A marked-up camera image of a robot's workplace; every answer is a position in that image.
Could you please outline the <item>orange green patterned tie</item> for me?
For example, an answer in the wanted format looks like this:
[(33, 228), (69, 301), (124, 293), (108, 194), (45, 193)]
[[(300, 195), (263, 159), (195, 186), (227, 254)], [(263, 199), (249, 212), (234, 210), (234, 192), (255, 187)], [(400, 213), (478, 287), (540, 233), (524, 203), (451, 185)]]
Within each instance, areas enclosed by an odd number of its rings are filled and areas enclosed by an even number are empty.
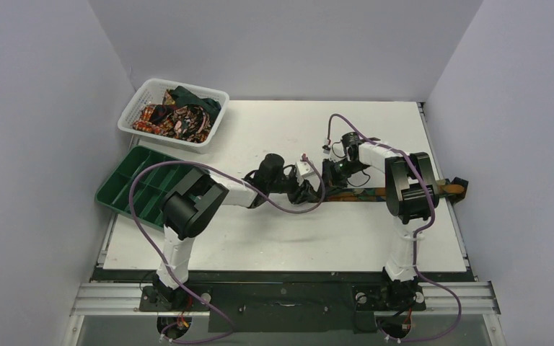
[[(455, 177), (453, 180), (442, 179), (437, 182), (440, 198), (447, 198), (452, 204), (463, 200), (467, 193), (469, 182)], [(346, 189), (330, 189), (325, 202), (384, 202), (384, 187), (356, 187)]]

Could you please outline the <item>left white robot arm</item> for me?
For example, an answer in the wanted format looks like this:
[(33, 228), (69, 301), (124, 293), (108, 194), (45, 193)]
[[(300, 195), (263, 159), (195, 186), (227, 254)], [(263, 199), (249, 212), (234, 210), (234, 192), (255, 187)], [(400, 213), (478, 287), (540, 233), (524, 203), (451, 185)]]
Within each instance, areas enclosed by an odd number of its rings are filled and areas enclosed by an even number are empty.
[(181, 309), (193, 300), (183, 287), (189, 278), (193, 244), (221, 206), (253, 209), (267, 202), (271, 194), (285, 194), (294, 205), (312, 203), (317, 208), (327, 196), (324, 181), (317, 190), (308, 181), (309, 176), (322, 175), (306, 155), (286, 173), (283, 157), (267, 154), (259, 167), (242, 179), (197, 162), (176, 161), (175, 165), (189, 169), (159, 205), (164, 228), (161, 264), (142, 296), (143, 303), (160, 303), (166, 310)]

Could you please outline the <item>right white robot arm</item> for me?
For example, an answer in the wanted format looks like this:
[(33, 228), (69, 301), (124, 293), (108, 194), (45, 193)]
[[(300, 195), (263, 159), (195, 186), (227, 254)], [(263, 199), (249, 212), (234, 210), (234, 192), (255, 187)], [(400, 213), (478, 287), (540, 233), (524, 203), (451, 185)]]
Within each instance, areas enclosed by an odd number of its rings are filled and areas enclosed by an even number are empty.
[(342, 155), (322, 161), (322, 181), (344, 189), (348, 179), (367, 168), (384, 173), (384, 201), (394, 217), (395, 234), (378, 288), (379, 301), (389, 310), (408, 309), (416, 302), (421, 233), (435, 221), (439, 188), (425, 152), (407, 154), (387, 144), (362, 140), (350, 132), (341, 138)]

